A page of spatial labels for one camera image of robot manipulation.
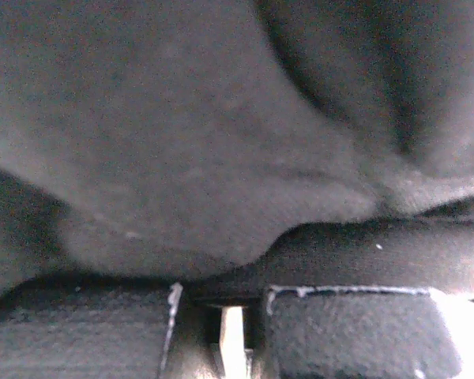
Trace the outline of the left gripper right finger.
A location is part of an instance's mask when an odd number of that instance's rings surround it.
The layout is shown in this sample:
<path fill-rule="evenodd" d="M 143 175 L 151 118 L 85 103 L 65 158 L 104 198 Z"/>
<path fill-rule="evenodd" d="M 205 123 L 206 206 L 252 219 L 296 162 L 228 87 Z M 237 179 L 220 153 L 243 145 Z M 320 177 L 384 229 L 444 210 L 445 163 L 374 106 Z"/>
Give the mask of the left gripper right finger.
<path fill-rule="evenodd" d="M 271 287 L 274 378 L 455 378 L 459 350 L 436 294 L 407 287 Z"/>

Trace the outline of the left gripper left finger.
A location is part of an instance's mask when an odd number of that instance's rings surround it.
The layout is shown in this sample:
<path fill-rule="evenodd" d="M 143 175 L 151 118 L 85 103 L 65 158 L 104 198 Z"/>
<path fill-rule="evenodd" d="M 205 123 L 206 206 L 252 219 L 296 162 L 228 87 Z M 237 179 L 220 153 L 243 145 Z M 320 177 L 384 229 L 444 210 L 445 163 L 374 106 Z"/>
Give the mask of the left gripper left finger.
<path fill-rule="evenodd" d="M 23 288 L 0 301 L 0 378 L 163 378 L 182 286 Z"/>

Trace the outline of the black t shirt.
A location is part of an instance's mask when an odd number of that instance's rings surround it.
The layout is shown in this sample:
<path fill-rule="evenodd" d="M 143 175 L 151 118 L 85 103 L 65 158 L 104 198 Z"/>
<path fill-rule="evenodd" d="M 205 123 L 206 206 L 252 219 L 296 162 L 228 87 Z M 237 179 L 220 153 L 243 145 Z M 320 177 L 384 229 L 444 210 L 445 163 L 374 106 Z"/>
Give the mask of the black t shirt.
<path fill-rule="evenodd" d="M 0 1 L 0 294 L 382 217 L 474 222 L 474 1 Z"/>

